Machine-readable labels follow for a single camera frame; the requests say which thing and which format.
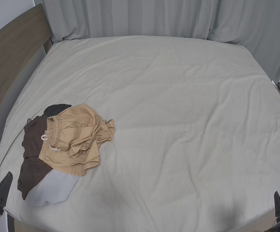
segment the headboard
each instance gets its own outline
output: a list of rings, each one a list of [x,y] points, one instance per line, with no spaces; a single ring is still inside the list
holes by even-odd
[[[40,58],[41,48],[43,56],[48,52],[51,36],[41,4],[0,29],[0,138],[16,98],[34,71],[28,72],[27,65],[33,58]]]

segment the white drawstring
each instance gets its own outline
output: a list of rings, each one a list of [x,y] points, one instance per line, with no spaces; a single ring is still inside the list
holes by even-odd
[[[47,136],[44,134],[44,135],[41,136],[41,139],[42,139],[42,141],[47,141]],[[49,145],[49,148],[52,149],[52,150],[56,150],[56,151],[58,151],[61,154],[61,150],[60,149],[57,149],[56,147],[52,148],[51,145]]]

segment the mattress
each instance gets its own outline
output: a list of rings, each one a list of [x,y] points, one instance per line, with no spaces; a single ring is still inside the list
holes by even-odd
[[[115,134],[60,204],[17,190],[27,118],[85,103]],[[0,142],[6,211],[46,231],[229,231],[280,194],[280,95],[242,46],[178,37],[63,41],[19,95]]]

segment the clothing pile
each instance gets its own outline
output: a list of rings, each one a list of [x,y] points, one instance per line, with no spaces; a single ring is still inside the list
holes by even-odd
[[[65,201],[88,168],[100,164],[99,147],[111,141],[114,122],[81,104],[52,105],[24,127],[22,198],[32,206]]]

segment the curtain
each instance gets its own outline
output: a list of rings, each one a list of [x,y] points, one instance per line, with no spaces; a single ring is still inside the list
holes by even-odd
[[[53,42],[158,35],[245,46],[270,79],[280,79],[280,0],[34,0]]]

